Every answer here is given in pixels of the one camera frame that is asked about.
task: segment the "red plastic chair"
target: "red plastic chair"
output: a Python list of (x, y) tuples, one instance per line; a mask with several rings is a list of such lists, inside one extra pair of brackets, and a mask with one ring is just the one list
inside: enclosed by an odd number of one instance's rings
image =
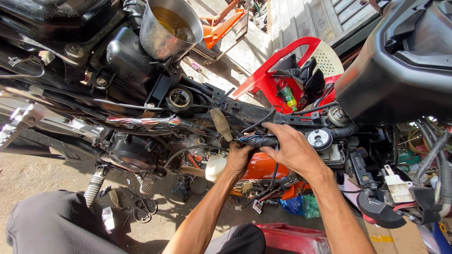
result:
[(290, 226), (286, 223), (255, 225), (264, 233), (267, 247), (303, 254), (324, 254), (330, 252), (326, 233), (323, 231)]
[[(278, 112), (291, 113), (290, 109), (284, 100), (276, 96), (277, 93), (277, 83), (272, 77), (273, 72), (268, 72), (270, 68), (275, 65), (278, 60), (286, 56), (287, 54), (294, 51), (296, 48), (302, 45), (308, 45), (308, 49), (305, 51), (301, 59), (298, 61), (298, 66), (301, 67), (309, 58), (314, 54), (315, 50), (319, 44), (324, 43), (322, 40), (315, 37), (303, 37), (287, 45), (285, 48), (274, 53), (261, 67), (259, 67), (237, 90), (232, 93), (232, 98), (237, 99), (238, 97), (244, 95), (247, 92), (255, 94), (257, 91), (261, 90), (267, 100), (272, 104), (281, 108), (276, 107)], [(334, 83), (335, 80), (340, 75), (330, 76), (325, 78), (327, 84)], [(292, 93), (294, 98), (299, 101), (303, 96), (304, 91), (300, 90), (298, 85), (293, 79), (285, 79), (287, 85), (292, 88)], [(297, 108), (301, 110), (305, 105), (299, 105)]]

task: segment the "footpeg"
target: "footpeg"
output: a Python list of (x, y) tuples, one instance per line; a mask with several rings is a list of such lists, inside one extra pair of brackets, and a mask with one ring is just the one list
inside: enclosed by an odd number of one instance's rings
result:
[(141, 174), (135, 173), (135, 177), (140, 183), (140, 193), (141, 194), (151, 194), (154, 187), (154, 180), (152, 178), (144, 178)]
[(105, 176), (108, 173), (108, 169), (105, 168), (105, 165), (97, 165), (96, 173), (94, 173), (93, 177), (89, 181), (88, 187), (86, 188), (84, 197), (86, 200), (86, 206), (91, 208), (93, 206), (94, 200), (99, 194), (100, 188), (102, 188), (102, 184), (104, 183)]

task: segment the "motorcycle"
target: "motorcycle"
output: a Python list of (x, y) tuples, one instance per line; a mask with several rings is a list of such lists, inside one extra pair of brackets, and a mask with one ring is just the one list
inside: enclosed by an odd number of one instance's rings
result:
[[(292, 113), (228, 98), (232, 91), (185, 75), (180, 62), (203, 37), (201, 22), (183, 0), (18, 2), (0, 3), (0, 151), (79, 161), (75, 149), (94, 157), (88, 206), (109, 170), (135, 174), (141, 193), (169, 174), (216, 181), (229, 142), (278, 146), (260, 125), (273, 122), (304, 133), (340, 186), (353, 183), (354, 190), (342, 192), (369, 222), (398, 228), (408, 216), (423, 225), (451, 208), (452, 173), (443, 148), (452, 132), (452, 45), (422, 34), (449, 32), (432, 26), (444, 22), (438, 13), (447, 12), (447, 1), (392, 1), (333, 84), (319, 78), (315, 59), (301, 67), (294, 58), (280, 63), (278, 77), (294, 79), (287, 73), (293, 69), (304, 77), (298, 79), (302, 110)], [(162, 13), (172, 18), (165, 21)], [(178, 19), (185, 22), (170, 33)], [(404, 133), (413, 121), (430, 152), (411, 178), (400, 169), (399, 149), (411, 144)], [(436, 188), (421, 181), (433, 161), (441, 182)], [(309, 188), (302, 176), (255, 151), (231, 194), (249, 204), (297, 197)], [(174, 192), (186, 197), (187, 183)]]

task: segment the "red wire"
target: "red wire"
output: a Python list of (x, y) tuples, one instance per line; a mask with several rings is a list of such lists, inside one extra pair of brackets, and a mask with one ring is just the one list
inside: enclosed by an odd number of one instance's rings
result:
[(413, 205), (415, 205), (415, 204), (417, 204), (417, 203), (416, 203), (416, 202), (413, 202), (413, 203), (398, 205), (398, 206), (396, 206), (393, 210), (394, 210), (394, 211), (397, 211), (397, 210), (399, 210), (399, 209), (401, 209), (401, 208), (404, 208), (404, 207), (410, 207), (410, 206), (413, 206)]

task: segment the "white plastic bottle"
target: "white plastic bottle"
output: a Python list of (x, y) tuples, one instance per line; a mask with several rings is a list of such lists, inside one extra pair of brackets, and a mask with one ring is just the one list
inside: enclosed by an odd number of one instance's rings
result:
[(208, 161), (202, 161), (206, 164), (206, 179), (210, 182), (216, 182), (226, 167), (227, 157), (224, 155), (211, 155)]

